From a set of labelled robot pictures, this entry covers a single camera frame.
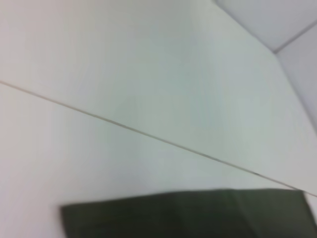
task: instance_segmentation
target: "gray line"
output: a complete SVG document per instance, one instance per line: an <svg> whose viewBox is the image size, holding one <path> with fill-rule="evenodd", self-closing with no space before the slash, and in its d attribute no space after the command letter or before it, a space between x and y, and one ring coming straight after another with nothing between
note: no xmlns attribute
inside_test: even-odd
<svg viewBox="0 0 317 238"><path fill-rule="evenodd" d="M278 47L276 50L273 51L274 54L278 54L282 49L293 43L295 40L300 38L302 35L304 35L306 32L308 32L310 29L312 29L314 26L317 25L317 20L312 22L310 25L308 25L306 28L304 28L302 31L297 33L295 36L293 36L291 39L283 43L280 47Z"/></svg>
<svg viewBox="0 0 317 238"><path fill-rule="evenodd" d="M229 163L229 162L220 160L220 159L216 159L216 158L214 158L214 157L212 157L212 156L206 155L206 154L201 153L201 152L198 152L198 151L196 151L196 150L192 150L192 149L187 148L187 147L185 147L185 146L178 145L178 144L176 144L176 143L174 143L174 142L170 142L170 141L165 140L165 139L161 139L161 138L159 138L159 137L157 137L157 136L150 135L150 134L148 134L148 133L146 133L146 132L143 132L143 131L134 129L134 128L132 128L132 127L123 125L123 124L118 123L118 122L115 122L115 121L113 121L113 120L109 120L109 119L107 119L107 118L103 118L103 117L98 116L98 115L96 115L96 114L92 114L92 113L83 111L83 110L81 110L81 109L78 109L78 108L69 106L69 105L67 105L67 104L58 102L58 101L56 101L56 100L54 100L54 99L50 99L50 98L44 97L44 96L42 96L42 95L40 95L40 94L31 92L31 91L29 91L29 90L20 88L20 87L18 87L18 86L15 86L15 85L12 85L12 84L3 82L3 81L0 81L0 84L3 84L3 85L8 86L8 87L10 87L10 88L14 88L14 89L16 89L16 90L22 91L22 92L27 93L27 94L33 95L33 96L35 96L35 97L42 98L42 99L44 99L44 100L50 101L50 102L52 102L52 103L61 105L61 106L63 106L63 107L69 108L69 109L72 109L72 110L74 110L74 111L77 111L77 112L80 112L80 113L83 113L83 114L92 116L92 117L94 117L94 118L98 118L98 119L100 119L100 120L104 120L104 121L106 121L106 122L115 124L115 125L117 125L117 126L120 126L120 127L125 128L125 129L128 129L128 130L134 131L134 132L136 132L136 133L145 135L145 136L150 137L150 138L152 138L152 139L159 140L159 141L164 142L164 143L166 143L166 144L173 145L173 146L178 147L178 148L180 148L180 149L183 149L183 150L192 152L192 153L194 153L194 154L203 156L203 157L208 158L208 159L211 159L211 160L213 160L213 161L217 161L217 162L222 163L222 164L224 164L224 165L228 165L228 166L230 166L230 167L233 167L233 168L242 170L242 171L244 171L244 172L247 172L247 173L256 175L256 176L258 176L258 177L264 178L264 179L266 179L266 180L272 181L272 182L274 182L274 183L278 183L278 184L283 185L283 186L285 186L285 187L288 187L288 188L291 188L291 189L295 189L295 190L300 190L299 188L296 188L296 187L294 187L294 186L288 185L288 184L286 184L286 183L284 183L284 182L277 181L277 180L275 180L275 179L273 179L273 178L269 178L269 177L267 177L267 176L260 175L260 174L258 174L258 173L255 173L255 172L249 170L249 169L245 169L245 168L243 168L243 167L240 167L240 166L238 166L238 165L235 165L235 164L232 164L232 163ZM309 195L311 195L311 196L317 197L317 195L312 194L312 193L310 193L310 192L307 192L307 191L304 191L304 192L307 193L307 194L309 194Z"/></svg>

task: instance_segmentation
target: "green cloth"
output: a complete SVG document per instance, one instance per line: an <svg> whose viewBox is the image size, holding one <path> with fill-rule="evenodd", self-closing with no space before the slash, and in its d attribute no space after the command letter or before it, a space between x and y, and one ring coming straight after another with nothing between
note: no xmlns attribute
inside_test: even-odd
<svg viewBox="0 0 317 238"><path fill-rule="evenodd" d="M297 190L156 194L61 208L69 238L317 238Z"/></svg>

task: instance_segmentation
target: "white ceiling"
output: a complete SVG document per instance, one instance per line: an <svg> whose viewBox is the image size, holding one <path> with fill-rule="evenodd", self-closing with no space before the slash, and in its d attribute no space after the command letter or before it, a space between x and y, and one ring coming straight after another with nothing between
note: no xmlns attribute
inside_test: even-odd
<svg viewBox="0 0 317 238"><path fill-rule="evenodd" d="M64 238L58 208L69 203L287 188L1 84L0 98L1 238Z"/></svg>
<svg viewBox="0 0 317 238"><path fill-rule="evenodd" d="M217 0L272 51L317 21L317 0Z"/></svg>
<svg viewBox="0 0 317 238"><path fill-rule="evenodd" d="M317 26L277 56L317 128Z"/></svg>
<svg viewBox="0 0 317 238"><path fill-rule="evenodd" d="M317 193L278 60L210 0L1 2L4 82Z"/></svg>

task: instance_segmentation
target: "dark green object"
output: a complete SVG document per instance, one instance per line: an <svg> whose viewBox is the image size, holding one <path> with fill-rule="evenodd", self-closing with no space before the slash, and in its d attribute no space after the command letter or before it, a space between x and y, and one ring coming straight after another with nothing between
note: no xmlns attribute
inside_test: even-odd
<svg viewBox="0 0 317 238"><path fill-rule="evenodd" d="M64 206L69 238L317 238L297 190L164 193Z"/></svg>

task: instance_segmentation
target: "white surface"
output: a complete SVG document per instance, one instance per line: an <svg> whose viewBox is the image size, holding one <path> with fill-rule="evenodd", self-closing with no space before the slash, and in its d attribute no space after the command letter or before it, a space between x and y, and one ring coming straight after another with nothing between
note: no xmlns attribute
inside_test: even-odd
<svg viewBox="0 0 317 238"><path fill-rule="evenodd" d="M62 238L62 204L155 192L284 188L0 85L0 237Z"/></svg>
<svg viewBox="0 0 317 238"><path fill-rule="evenodd" d="M317 128L317 26L278 54Z"/></svg>
<svg viewBox="0 0 317 238"><path fill-rule="evenodd" d="M1 0L0 79L317 193L275 56L209 0Z"/></svg>
<svg viewBox="0 0 317 238"><path fill-rule="evenodd" d="M317 20L317 0L217 0L273 51Z"/></svg>

